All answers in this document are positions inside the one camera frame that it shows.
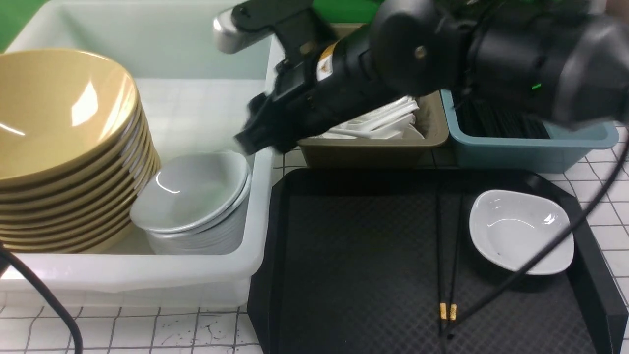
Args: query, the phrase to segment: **stack of white bowls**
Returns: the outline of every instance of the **stack of white bowls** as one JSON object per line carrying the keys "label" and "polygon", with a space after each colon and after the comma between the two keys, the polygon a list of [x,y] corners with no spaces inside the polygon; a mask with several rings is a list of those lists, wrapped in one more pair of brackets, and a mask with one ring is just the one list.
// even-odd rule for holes
{"label": "stack of white bowls", "polygon": [[228,254],[242,242],[250,189],[239,153],[177,157],[139,194],[131,220],[156,254]]}

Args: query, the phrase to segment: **stack of yellow bowls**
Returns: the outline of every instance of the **stack of yellow bowls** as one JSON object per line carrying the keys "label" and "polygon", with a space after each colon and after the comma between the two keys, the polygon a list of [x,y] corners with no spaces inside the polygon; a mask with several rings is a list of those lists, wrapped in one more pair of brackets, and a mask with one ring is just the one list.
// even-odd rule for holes
{"label": "stack of yellow bowls", "polygon": [[160,169],[124,67],[76,50],[0,55],[0,243],[98,253],[131,231],[129,210]]}

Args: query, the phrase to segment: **brown plastic container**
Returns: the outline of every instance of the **brown plastic container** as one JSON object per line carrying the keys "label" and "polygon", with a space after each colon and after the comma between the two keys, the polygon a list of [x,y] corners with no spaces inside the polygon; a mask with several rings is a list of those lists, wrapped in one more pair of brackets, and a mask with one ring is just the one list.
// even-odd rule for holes
{"label": "brown plastic container", "polygon": [[[333,25],[340,37],[361,24]],[[422,154],[443,145],[448,123],[439,92],[418,100],[415,128],[425,139],[303,139],[299,141],[310,168],[415,168]]]}

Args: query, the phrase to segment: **green wall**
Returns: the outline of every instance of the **green wall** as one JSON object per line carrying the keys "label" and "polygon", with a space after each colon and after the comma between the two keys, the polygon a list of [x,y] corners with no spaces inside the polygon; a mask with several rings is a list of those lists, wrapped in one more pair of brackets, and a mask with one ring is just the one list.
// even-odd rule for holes
{"label": "green wall", "polygon": [[[0,0],[0,52],[46,1]],[[329,21],[346,23],[368,22],[378,8],[373,0],[314,0],[314,6]]]}

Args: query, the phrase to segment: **warning label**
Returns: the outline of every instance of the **warning label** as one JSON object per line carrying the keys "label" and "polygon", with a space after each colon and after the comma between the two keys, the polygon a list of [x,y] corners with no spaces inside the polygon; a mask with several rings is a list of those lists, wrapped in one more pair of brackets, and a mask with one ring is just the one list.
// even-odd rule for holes
{"label": "warning label", "polygon": [[332,55],[334,54],[334,48],[337,46],[336,43],[330,45],[326,48],[321,57],[319,58],[319,62],[316,65],[316,79],[317,81],[322,81],[327,79],[332,75]]}

